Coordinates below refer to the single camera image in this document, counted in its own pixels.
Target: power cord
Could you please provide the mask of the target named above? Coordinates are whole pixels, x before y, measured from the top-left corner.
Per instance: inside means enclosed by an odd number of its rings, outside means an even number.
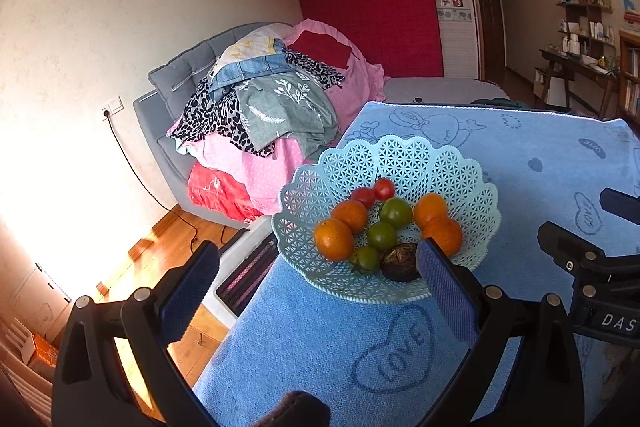
[[[225,244],[225,232],[226,232],[226,225],[222,227],[222,232],[220,232],[220,246]]]
[[[146,188],[145,184],[140,179],[140,176],[138,176],[137,172],[133,168],[133,165],[131,165],[131,162],[129,161],[129,158],[127,158],[127,155],[125,154],[124,149],[122,148],[122,145],[120,145],[120,140],[118,140],[118,137],[116,136],[116,133],[113,130],[113,124],[111,123],[111,113],[109,111],[105,110],[103,112],[103,115],[107,119],[107,122],[109,122],[109,128],[111,129],[111,134],[113,134],[113,138],[116,140],[116,143],[118,144],[118,147],[120,148],[120,152],[122,152],[122,155],[124,156],[124,159],[127,161],[127,165],[129,165],[129,168],[131,169],[131,172],[133,172],[133,175],[138,179],[138,181],[140,182],[140,185],[142,185],[142,188],[144,188],[146,190],[146,193],[149,194],[149,196],[151,196],[152,198],[154,198],[154,201],[157,204],[159,204],[160,206],[162,206],[162,208],[164,208],[164,210],[166,210],[167,212],[171,212],[178,219],[180,219],[181,221],[185,222],[187,225],[189,225],[193,229],[193,237],[191,238],[190,250],[191,250],[191,253],[195,253],[195,250],[193,249],[193,245],[198,239],[198,229],[196,227],[194,227],[189,221],[184,219],[180,214],[178,214],[177,212],[175,212],[174,210],[172,210],[170,208],[167,208],[166,206],[164,206],[164,204],[160,203],[160,201],[158,201],[158,198],[156,198],[151,193],[151,191],[148,188]]]

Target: leopard print fabric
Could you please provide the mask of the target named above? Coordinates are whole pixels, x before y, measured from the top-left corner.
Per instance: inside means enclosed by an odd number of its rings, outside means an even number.
[[[338,73],[338,71],[324,62],[318,62],[294,50],[287,49],[285,54],[287,63],[310,73],[324,90],[333,86],[340,86],[344,81],[343,74]],[[244,116],[239,108],[236,90],[231,89],[218,103],[215,103],[209,96],[209,82],[205,77],[200,81],[195,93],[191,95],[187,102],[182,112],[180,123],[169,136],[180,141],[200,141],[207,134],[216,132],[228,138],[233,145],[243,152],[248,152],[261,158],[266,158],[273,154],[275,150],[274,143],[270,143],[259,151],[255,150],[246,132],[242,118]]]
[[[181,141],[200,141],[204,140],[207,134],[216,132],[228,138],[243,152],[261,158],[273,154],[273,143],[260,151],[255,150],[242,124],[242,118],[236,91],[232,89],[218,103],[214,103],[209,96],[209,83],[205,77],[187,102],[178,127],[169,136]]]
[[[314,76],[324,90],[334,86],[341,86],[344,82],[344,75],[342,73],[334,70],[334,68],[324,62],[315,60],[295,50],[286,49],[285,60],[287,64],[302,68]]]

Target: orange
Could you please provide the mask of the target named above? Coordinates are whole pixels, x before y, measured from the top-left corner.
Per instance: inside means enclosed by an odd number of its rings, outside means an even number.
[[[420,230],[434,217],[447,214],[447,201],[439,194],[425,194],[414,206],[414,221]]]
[[[440,249],[451,257],[462,247],[462,229],[455,219],[440,216],[431,219],[422,229],[422,238],[431,237]]]
[[[353,253],[353,235],[349,227],[338,219],[325,219],[316,225],[314,242],[318,251],[329,261],[346,261]]]
[[[331,217],[347,225],[353,235],[358,235],[367,226],[369,211],[362,202],[348,200],[336,204]]]

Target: red blanket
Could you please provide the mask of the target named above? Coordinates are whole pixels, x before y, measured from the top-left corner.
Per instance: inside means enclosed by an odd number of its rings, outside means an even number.
[[[229,219],[248,223],[262,215],[252,205],[244,185],[231,174],[207,169],[198,162],[191,170],[187,192],[194,204],[220,212]]]
[[[436,0],[300,0],[302,15],[334,26],[371,64],[398,76],[443,76]]]

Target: power outlet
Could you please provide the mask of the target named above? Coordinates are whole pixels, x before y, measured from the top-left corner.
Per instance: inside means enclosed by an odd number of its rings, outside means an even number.
[[[120,97],[114,98],[100,108],[100,118],[102,118],[102,121],[107,120],[107,117],[104,115],[105,111],[109,111],[109,116],[113,116],[123,110],[123,108],[124,106],[122,105]]]

